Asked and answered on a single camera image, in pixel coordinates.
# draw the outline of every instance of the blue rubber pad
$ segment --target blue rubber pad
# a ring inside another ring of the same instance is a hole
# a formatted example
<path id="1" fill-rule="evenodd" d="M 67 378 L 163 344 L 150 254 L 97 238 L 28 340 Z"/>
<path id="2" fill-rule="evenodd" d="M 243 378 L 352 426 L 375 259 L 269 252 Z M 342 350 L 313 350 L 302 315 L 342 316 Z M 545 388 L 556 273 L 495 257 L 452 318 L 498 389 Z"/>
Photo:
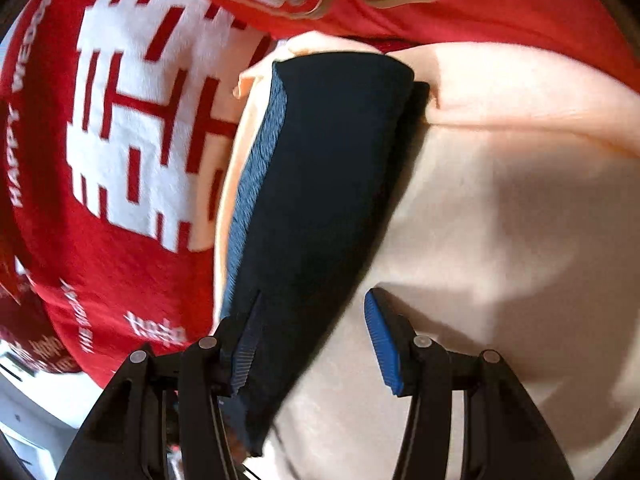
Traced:
<path id="1" fill-rule="evenodd" d="M 364 299 L 364 318 L 367 322 L 367 329 L 376 352 L 382 378 L 385 384 L 391 388 L 393 394 L 399 396 L 404 390 L 400 354 L 371 290 Z"/>

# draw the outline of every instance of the metal rivet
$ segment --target metal rivet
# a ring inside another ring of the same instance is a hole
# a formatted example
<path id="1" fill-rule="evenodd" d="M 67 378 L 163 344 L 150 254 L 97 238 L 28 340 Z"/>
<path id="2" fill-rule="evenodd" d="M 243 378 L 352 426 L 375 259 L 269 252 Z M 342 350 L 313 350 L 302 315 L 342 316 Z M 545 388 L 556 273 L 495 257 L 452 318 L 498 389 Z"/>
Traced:
<path id="1" fill-rule="evenodd" d="M 501 359 L 500 354 L 498 354 L 498 352 L 496 352 L 495 350 L 487 350 L 485 352 L 482 352 L 482 358 L 488 363 L 492 364 L 499 363 Z"/>
<path id="2" fill-rule="evenodd" d="M 427 335 L 417 335 L 414 337 L 414 345 L 418 348 L 429 348 L 433 340 Z"/>
<path id="3" fill-rule="evenodd" d="M 198 346 L 203 350 L 209 350 L 218 344 L 218 340 L 212 335 L 208 335 L 203 337 L 200 341 L 198 341 Z"/>
<path id="4" fill-rule="evenodd" d="M 133 354 L 131 354 L 131 357 L 129 359 L 131 359 L 132 363 L 141 363 L 146 359 L 146 352 L 144 350 L 136 350 L 135 352 L 133 352 Z"/>

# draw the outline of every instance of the black mount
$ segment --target black mount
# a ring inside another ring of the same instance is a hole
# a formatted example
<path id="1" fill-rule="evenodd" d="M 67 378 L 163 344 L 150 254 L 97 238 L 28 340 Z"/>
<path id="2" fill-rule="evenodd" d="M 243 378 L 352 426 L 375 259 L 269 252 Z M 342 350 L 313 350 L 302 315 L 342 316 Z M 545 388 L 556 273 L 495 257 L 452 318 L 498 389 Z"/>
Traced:
<path id="1" fill-rule="evenodd" d="M 56 478 L 168 479 L 167 417 L 176 400 L 185 478 L 248 478 L 232 460 L 218 405 L 218 396 L 231 395 L 218 339 L 226 327 L 221 323 L 216 336 L 184 352 L 155 356 L 149 346 L 133 352 L 87 416 Z"/>
<path id="2" fill-rule="evenodd" d="M 497 352 L 471 357 L 416 336 L 412 355 L 420 378 L 394 480 L 446 478 L 453 390 L 465 392 L 462 480 L 573 479 L 551 430 Z"/>

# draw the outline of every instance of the red shirt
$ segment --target red shirt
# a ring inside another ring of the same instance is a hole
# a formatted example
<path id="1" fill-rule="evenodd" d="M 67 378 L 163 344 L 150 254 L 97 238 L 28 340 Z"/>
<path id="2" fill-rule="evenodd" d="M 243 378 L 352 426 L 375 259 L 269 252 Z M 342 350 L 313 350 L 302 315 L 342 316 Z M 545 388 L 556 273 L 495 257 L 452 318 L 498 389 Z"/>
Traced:
<path id="1" fill-rule="evenodd" d="M 212 325 L 214 221 L 270 40 L 209 0 L 31 0 L 8 49 L 3 167 L 34 288 L 100 386 Z"/>
<path id="2" fill-rule="evenodd" d="M 31 290 L 26 276 L 18 286 L 20 304 L 0 289 L 0 339 L 32 370 L 63 374 L 79 372 L 80 367 L 69 355 L 42 306 Z"/>

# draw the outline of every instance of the white surface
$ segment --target white surface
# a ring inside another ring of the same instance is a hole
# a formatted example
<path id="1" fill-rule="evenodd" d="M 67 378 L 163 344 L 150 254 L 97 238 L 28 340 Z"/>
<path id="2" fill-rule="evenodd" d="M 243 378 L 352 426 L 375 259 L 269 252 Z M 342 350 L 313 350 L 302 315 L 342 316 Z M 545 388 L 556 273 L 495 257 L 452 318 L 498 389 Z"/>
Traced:
<path id="1" fill-rule="evenodd" d="M 0 343 L 0 353 L 6 347 Z M 38 372 L 23 382 L 0 372 L 22 393 L 51 415 L 72 428 L 79 428 L 102 390 L 86 374 L 47 374 Z"/>
<path id="2" fill-rule="evenodd" d="M 71 444 L 73 431 L 57 428 L 0 392 L 0 430 L 19 435 L 33 445 L 46 449 L 57 468 Z"/>
<path id="3" fill-rule="evenodd" d="M 263 453 L 264 455 L 259 458 L 248 458 L 244 461 L 244 465 L 260 480 L 281 480 L 276 469 L 276 452 L 269 440 L 264 444 Z"/>
<path id="4" fill-rule="evenodd" d="M 2 428 L 7 441 L 14 448 L 14 451 L 22 459 L 25 468 L 36 480 L 54 480 L 56 477 L 56 467 L 53 463 L 51 453 L 28 442 L 20 434 L 15 433 L 7 426 Z"/>

